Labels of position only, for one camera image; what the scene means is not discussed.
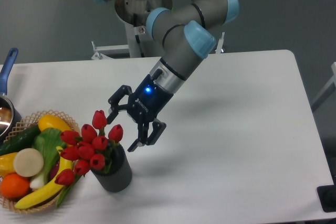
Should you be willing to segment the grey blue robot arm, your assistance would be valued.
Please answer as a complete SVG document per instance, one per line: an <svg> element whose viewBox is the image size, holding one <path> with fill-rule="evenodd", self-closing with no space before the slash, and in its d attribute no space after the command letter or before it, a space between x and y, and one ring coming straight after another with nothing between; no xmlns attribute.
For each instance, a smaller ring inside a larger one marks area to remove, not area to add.
<svg viewBox="0 0 336 224"><path fill-rule="evenodd" d="M158 113L215 47L216 40L209 30L235 19L239 2L191 0L190 5L172 10L164 6L163 0L115 1L123 4L120 18L134 27L143 27L164 51L136 90L123 85L108 101L108 122L125 110L138 126L138 137L129 147L133 152L156 143L166 128L158 120Z"/></svg>

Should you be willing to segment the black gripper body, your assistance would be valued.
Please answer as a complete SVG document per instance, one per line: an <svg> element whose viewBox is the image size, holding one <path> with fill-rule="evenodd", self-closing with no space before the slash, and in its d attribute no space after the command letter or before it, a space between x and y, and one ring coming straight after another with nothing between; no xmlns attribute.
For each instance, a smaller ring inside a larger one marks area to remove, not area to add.
<svg viewBox="0 0 336 224"><path fill-rule="evenodd" d="M153 76L148 74L136 90L129 95L127 113L137 124L153 122L158 113L173 97L156 84L163 70L157 69Z"/></svg>

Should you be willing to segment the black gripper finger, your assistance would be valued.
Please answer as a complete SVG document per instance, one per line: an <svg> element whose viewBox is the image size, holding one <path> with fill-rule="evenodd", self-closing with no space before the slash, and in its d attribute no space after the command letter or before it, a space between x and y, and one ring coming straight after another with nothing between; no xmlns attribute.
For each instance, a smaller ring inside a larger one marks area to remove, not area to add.
<svg viewBox="0 0 336 224"><path fill-rule="evenodd" d="M126 95L130 96L132 94L132 89L130 86L122 85L108 100L110 104L109 115L107 116L107 124L111 124L114 119L118 116L120 111L127 111L128 109L132 108L132 105L122 104L120 105L119 102L124 98Z"/></svg>
<svg viewBox="0 0 336 224"><path fill-rule="evenodd" d="M138 138L130 145L128 152L134 152L138 147L145 145L154 145L163 131L166 129L166 123L161 122L158 119L154 119L152 122L152 132L148 135L149 122L140 121L138 125Z"/></svg>

